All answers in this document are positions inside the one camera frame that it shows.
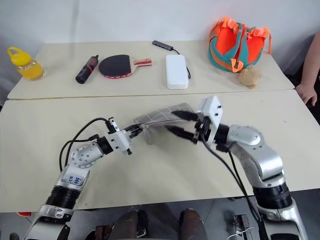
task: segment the white power bank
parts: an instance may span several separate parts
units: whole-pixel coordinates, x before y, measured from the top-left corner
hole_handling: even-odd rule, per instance
[[[165,58],[166,85],[168,89],[186,89],[189,85],[187,64],[183,55],[167,55]]]

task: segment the yellow bottle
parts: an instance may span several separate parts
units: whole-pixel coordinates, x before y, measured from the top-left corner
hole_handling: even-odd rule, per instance
[[[11,62],[16,66],[16,70],[26,79],[37,79],[44,74],[44,69],[28,53],[11,46],[7,49]]]

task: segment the beige teddy bear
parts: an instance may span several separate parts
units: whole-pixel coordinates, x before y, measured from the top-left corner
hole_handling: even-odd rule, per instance
[[[250,89],[254,89],[259,79],[261,78],[261,73],[254,65],[249,65],[239,74],[239,82],[248,86]]]

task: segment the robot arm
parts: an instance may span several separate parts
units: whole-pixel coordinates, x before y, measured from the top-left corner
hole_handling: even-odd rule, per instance
[[[106,122],[109,130],[103,137],[86,145],[78,146],[70,154],[69,164],[62,170],[50,196],[36,213],[24,240],[67,240],[76,201],[86,185],[93,164],[112,152],[132,154],[131,139],[142,129],[131,125],[119,130],[115,120]]]
[[[208,97],[197,113],[173,112],[182,119],[196,121],[194,133],[176,126],[167,126],[167,129],[195,144],[203,135],[208,145],[215,143],[217,150],[230,151],[239,159],[252,185],[263,220],[263,226],[259,225],[260,239],[307,240],[296,202],[286,185],[280,156],[266,144],[261,132],[255,128],[220,124],[222,112],[218,98]]]

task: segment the black cable cord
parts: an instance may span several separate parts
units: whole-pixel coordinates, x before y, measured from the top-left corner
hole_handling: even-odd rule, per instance
[[[70,150],[72,145],[74,144],[75,140],[77,139],[77,137],[79,137],[79,135],[91,124],[93,124],[96,121],[104,121],[105,123],[108,122],[107,119],[103,118],[103,117],[97,117],[95,119],[92,119],[91,121],[89,121],[86,125],[83,126],[83,128],[80,129],[80,131],[78,131],[78,133],[74,136],[74,138],[71,140],[69,147],[68,147],[68,151],[66,152],[66,156],[65,156],[65,162],[64,162],[64,166],[66,166],[68,164],[68,157],[70,154]]]
[[[232,169],[229,167],[229,165],[226,163],[226,161],[221,157],[219,156],[217,153],[215,153],[215,151],[213,151],[211,149],[211,147],[208,145],[206,139],[205,139],[205,136],[203,133],[200,134],[200,137],[201,137],[201,141],[203,143],[203,145],[205,146],[205,148],[211,153],[213,154],[217,159],[219,159],[223,165],[229,170],[229,172],[231,173],[231,175],[233,176],[234,180],[236,181],[236,183],[238,184],[239,188],[241,189],[242,193],[246,196],[245,198],[247,199],[247,202],[248,202],[248,206],[249,206],[249,209],[250,209],[250,212],[252,213],[254,219],[256,220],[256,222],[259,224],[261,222],[261,218],[260,217],[257,217],[259,216],[256,212],[255,212],[255,209],[253,208],[252,206],[252,203],[250,202],[249,200],[249,197],[248,197],[248,194],[246,192],[246,190],[244,189],[243,187],[243,183],[242,181],[240,180],[240,178],[238,179],[236,177],[236,175],[234,174],[234,172],[232,171]]]
[[[65,150],[66,146],[67,146],[69,143],[71,143],[71,141],[72,141],[72,140],[67,141],[67,142],[63,145],[63,147],[61,148],[60,155],[59,155],[59,168],[60,168],[60,172],[62,172],[62,169],[63,169],[63,168],[62,168],[62,154],[64,153],[64,150]],[[89,141],[91,141],[90,138],[88,138],[88,139],[83,139],[83,140],[74,140],[75,143],[84,143],[84,142],[89,142]]]
[[[237,178],[238,178],[238,180],[239,180],[239,183],[240,183],[240,185],[241,185],[241,187],[242,187],[242,191],[243,191],[243,194],[244,194],[244,196],[245,196],[245,199],[246,199],[246,201],[247,201],[247,203],[248,203],[248,205],[249,205],[250,211],[251,211],[254,219],[255,219],[257,222],[258,222],[258,221],[261,221],[261,217],[260,217],[257,209],[253,206],[252,202],[250,201],[249,196],[248,196],[247,191],[246,191],[246,188],[245,188],[245,186],[244,186],[244,184],[243,184],[243,182],[242,182],[242,180],[241,180],[241,178],[240,178],[240,175],[239,175],[239,173],[238,173],[238,170],[237,170],[237,167],[236,167],[236,164],[235,164],[234,157],[232,156],[232,153],[231,153],[230,151],[228,151],[228,154],[229,154],[229,157],[230,157],[230,159],[231,159],[234,172],[235,172],[235,174],[236,174],[236,176],[237,176]]]
[[[177,54],[180,55],[180,53],[179,53],[177,50],[175,50],[174,48],[172,48],[172,50],[175,51]],[[186,70],[188,71],[188,79],[191,79],[191,74],[190,74],[190,71],[189,71],[189,69],[188,69],[187,66],[186,66]]]

